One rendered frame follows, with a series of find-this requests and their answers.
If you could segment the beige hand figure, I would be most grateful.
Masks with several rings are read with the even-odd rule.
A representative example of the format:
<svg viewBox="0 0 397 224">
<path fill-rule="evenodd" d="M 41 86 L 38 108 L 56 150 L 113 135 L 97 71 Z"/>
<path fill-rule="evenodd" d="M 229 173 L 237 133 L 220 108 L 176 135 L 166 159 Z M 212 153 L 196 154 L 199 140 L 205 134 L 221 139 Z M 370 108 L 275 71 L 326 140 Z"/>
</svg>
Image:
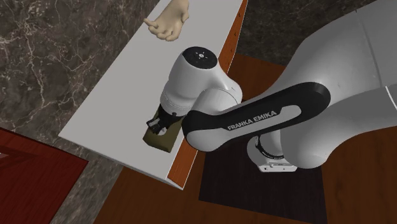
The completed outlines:
<svg viewBox="0 0 397 224">
<path fill-rule="evenodd" d="M 189 5 L 189 0 L 171 0 L 154 21 L 145 18 L 143 22 L 158 39 L 175 41 L 189 19 Z"/>
</svg>

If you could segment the white table with orange side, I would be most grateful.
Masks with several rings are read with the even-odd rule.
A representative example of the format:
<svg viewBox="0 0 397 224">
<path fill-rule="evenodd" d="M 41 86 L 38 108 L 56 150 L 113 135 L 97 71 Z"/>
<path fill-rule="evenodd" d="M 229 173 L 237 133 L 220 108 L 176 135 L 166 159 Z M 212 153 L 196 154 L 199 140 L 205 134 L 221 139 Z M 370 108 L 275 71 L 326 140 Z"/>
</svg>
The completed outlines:
<svg viewBox="0 0 397 224">
<path fill-rule="evenodd" d="M 247 0 L 189 0 L 189 19 L 178 39 L 167 42 L 140 26 L 60 137 L 125 167 L 183 189 L 197 151 L 178 134 L 170 152 L 143 141 L 147 121 L 178 55 L 190 46 L 210 49 L 228 70 L 235 55 Z"/>
</svg>

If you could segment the olive green box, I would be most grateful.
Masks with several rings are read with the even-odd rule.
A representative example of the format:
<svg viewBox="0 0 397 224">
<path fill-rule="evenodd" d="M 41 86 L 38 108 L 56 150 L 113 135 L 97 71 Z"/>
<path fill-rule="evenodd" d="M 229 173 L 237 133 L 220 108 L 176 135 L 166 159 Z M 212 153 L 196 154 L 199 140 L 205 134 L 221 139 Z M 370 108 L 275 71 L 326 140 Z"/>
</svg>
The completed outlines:
<svg viewBox="0 0 397 224">
<path fill-rule="evenodd" d="M 158 136 L 151 133 L 147 129 L 143 137 L 143 141 L 151 147 L 170 153 L 172 151 L 174 143 L 176 142 L 179 131 L 180 129 L 178 131 L 173 131 L 173 132 L 168 131 L 165 135 Z"/>
</svg>

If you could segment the dark red wooden cabinet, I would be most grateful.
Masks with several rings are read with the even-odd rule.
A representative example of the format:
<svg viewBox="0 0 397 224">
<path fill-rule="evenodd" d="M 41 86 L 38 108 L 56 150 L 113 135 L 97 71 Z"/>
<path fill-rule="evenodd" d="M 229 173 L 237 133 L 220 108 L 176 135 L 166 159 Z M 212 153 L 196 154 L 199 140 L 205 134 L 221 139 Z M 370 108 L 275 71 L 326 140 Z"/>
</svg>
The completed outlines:
<svg viewBox="0 0 397 224">
<path fill-rule="evenodd" d="M 50 224 L 87 164 L 0 128 L 0 224 Z"/>
</svg>

